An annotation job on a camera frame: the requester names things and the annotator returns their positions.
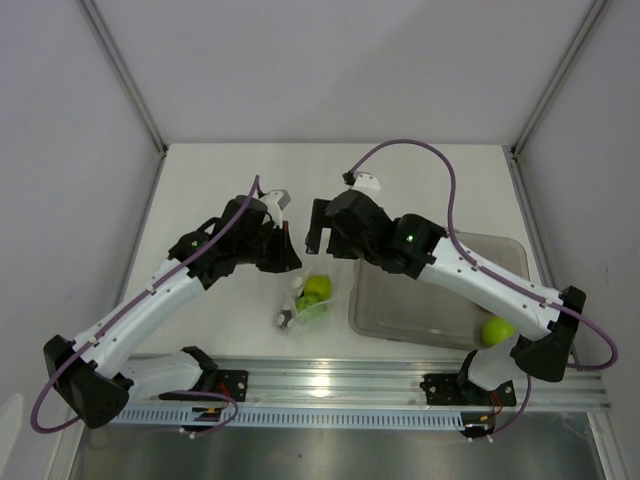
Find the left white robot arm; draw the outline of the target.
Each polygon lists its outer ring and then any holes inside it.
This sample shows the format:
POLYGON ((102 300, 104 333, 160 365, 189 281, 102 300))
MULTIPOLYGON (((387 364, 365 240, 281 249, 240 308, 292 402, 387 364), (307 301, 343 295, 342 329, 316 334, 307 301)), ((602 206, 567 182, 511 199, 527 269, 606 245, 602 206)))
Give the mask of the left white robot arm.
POLYGON ((204 400, 222 393, 217 364, 197 347, 147 360, 131 356, 182 306, 237 266, 266 273, 299 269, 283 218, 289 201, 285 190, 235 197, 221 216, 181 236, 133 299, 73 339, 56 335, 45 344, 54 389, 87 427, 106 425, 133 400, 204 400))

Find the purple eggplant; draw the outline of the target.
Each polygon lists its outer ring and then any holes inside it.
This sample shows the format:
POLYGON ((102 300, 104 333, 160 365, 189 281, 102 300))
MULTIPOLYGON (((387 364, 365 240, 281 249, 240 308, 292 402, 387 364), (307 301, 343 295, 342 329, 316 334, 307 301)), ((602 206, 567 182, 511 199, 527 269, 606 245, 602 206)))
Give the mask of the purple eggplant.
POLYGON ((291 310, 281 310, 276 319, 279 328, 287 329, 289 324, 295 319, 295 315, 291 310))

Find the green pear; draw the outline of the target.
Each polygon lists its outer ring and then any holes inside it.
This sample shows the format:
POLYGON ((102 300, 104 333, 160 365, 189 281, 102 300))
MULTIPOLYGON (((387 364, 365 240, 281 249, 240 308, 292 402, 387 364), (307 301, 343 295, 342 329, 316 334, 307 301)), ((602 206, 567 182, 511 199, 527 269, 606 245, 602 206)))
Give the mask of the green pear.
POLYGON ((327 275, 311 275, 306 279, 303 294, 305 296, 317 296, 322 301, 328 300, 332 295, 332 282, 327 275))

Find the green bumpy lime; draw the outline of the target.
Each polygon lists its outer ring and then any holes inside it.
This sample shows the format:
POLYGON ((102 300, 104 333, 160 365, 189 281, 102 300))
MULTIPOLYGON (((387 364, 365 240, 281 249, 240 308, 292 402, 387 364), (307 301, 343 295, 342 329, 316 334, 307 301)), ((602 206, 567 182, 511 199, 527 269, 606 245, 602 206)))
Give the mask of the green bumpy lime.
POLYGON ((295 303, 296 311, 301 313, 319 303, 321 303, 323 299, 315 294, 304 294, 300 296, 295 303))

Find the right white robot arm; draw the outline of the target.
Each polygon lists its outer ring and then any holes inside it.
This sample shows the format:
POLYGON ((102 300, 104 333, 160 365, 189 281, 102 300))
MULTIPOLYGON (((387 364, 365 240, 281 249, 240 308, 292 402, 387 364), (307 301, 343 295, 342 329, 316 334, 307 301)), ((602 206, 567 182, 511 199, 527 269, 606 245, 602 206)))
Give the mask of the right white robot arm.
POLYGON ((467 355, 456 380, 464 401, 479 403, 523 375, 549 383, 563 379, 586 303, 582 290, 531 284, 475 255, 442 226, 417 214, 392 219, 354 189, 314 200, 307 253, 318 253, 324 229, 333 257, 362 259, 389 274, 444 287, 514 327, 507 340, 467 355))

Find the polka dot zip top bag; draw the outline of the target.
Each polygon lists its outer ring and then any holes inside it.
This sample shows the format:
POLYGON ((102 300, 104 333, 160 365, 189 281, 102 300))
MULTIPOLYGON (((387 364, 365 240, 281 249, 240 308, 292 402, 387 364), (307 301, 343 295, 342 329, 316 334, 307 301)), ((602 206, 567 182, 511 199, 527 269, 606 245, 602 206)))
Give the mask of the polka dot zip top bag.
POLYGON ((326 274, 296 276, 288 284, 275 317, 282 332, 293 332, 323 320, 334 303, 334 282, 326 274))

